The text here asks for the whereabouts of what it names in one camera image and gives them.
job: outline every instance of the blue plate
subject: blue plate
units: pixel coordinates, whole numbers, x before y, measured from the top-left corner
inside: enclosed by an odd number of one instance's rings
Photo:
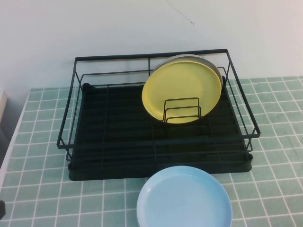
[[[137,202],[140,227],[230,227],[232,205],[208,173],[175,166],[153,175]]]

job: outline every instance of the white wall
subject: white wall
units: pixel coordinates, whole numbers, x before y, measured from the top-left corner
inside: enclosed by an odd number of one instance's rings
[[[238,75],[303,75],[300,0],[2,0],[0,87],[13,126],[31,87],[67,86],[76,56],[228,48]]]

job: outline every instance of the black drip tray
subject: black drip tray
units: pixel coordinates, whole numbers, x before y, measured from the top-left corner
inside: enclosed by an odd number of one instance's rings
[[[142,104],[143,85],[83,88],[71,180],[150,177],[177,165],[211,174],[251,169],[252,155],[243,140],[199,142],[203,137],[241,135],[225,87],[208,115],[185,124],[152,118]]]

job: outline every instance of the black dish rack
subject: black dish rack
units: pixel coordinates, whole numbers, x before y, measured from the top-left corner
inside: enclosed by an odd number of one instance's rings
[[[113,74],[146,73],[149,76],[153,59],[179,54],[227,57],[227,68],[219,67],[223,71],[223,87],[216,107],[203,117],[198,98],[188,98],[196,99],[197,106],[183,107],[197,108],[198,120],[193,122],[170,124],[165,117],[162,122],[151,117],[142,104],[144,82],[84,83],[86,77],[96,79]],[[112,63],[130,59],[144,61],[145,69],[83,73],[81,77],[76,71],[77,63],[83,61],[110,60]],[[241,114],[243,107],[247,115]],[[259,136],[260,130],[230,55],[227,49],[219,49],[75,58],[57,146],[66,149],[69,177],[78,181],[150,177],[177,165],[197,167],[210,174],[247,172],[252,161],[251,139]]]

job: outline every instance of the tiled countertop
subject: tiled countertop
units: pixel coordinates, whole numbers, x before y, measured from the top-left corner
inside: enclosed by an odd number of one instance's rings
[[[303,78],[241,84],[261,137],[252,142],[252,171],[214,175],[232,201],[232,227],[302,227]],[[0,227],[137,227],[146,179],[69,180],[65,150],[55,144],[68,91],[29,94],[1,168],[7,214]]]

